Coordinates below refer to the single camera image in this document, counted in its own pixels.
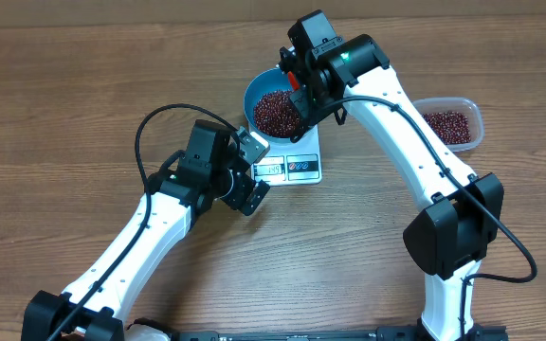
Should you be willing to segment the red scoop with blue handle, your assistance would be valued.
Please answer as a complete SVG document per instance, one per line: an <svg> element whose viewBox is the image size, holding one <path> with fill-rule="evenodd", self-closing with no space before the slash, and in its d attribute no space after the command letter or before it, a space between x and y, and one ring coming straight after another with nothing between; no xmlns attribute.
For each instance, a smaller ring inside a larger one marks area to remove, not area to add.
<svg viewBox="0 0 546 341"><path fill-rule="evenodd" d="M288 78L288 81L290 82L291 84L291 87L294 91L297 91L300 89L300 83L298 82L296 76L294 75L293 72L291 71L288 71L287 72L287 78Z"/></svg>

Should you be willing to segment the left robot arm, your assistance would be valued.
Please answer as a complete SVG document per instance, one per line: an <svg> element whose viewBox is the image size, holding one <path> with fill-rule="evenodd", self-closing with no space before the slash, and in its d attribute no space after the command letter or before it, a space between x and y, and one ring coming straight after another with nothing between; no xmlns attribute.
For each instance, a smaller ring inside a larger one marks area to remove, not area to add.
<svg viewBox="0 0 546 341"><path fill-rule="evenodd" d="M241 127L199 119L186 150L173 153L154 173L128 224L99 259L59 295L40 291L28 303L24 340L174 340L148 319L126 319L144 285L199 216L220 199L249 216L269 190L248 169L269 143Z"/></svg>

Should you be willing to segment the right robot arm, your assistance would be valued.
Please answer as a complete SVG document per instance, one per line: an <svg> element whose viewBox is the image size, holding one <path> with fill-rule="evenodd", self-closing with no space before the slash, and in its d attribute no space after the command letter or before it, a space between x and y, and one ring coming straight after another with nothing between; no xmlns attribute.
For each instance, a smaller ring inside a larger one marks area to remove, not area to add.
<svg viewBox="0 0 546 341"><path fill-rule="evenodd" d="M321 10L288 30L279 67L293 76L291 99L299 141L328 116L353 116L374 138L407 184L418 215L404 244L425 274L426 303L408 340L505 340L504 327L473 321L474 277L497 236L503 187L494 174L478 177L432 131L405 94L389 58L362 34L337 35Z"/></svg>

